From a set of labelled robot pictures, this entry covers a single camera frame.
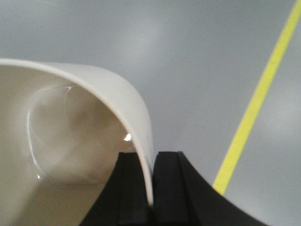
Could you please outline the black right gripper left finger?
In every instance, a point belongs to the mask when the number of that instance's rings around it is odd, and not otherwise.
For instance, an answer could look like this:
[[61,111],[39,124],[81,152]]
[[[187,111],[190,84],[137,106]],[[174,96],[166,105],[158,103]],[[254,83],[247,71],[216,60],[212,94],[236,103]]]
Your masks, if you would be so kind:
[[137,153],[119,153],[107,184],[81,226],[147,226],[150,208]]

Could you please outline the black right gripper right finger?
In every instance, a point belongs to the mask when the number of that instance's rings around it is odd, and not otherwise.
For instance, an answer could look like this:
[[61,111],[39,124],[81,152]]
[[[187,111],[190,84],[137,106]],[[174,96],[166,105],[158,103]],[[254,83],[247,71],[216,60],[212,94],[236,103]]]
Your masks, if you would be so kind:
[[217,193],[183,152],[159,152],[153,193],[158,226],[262,226]]

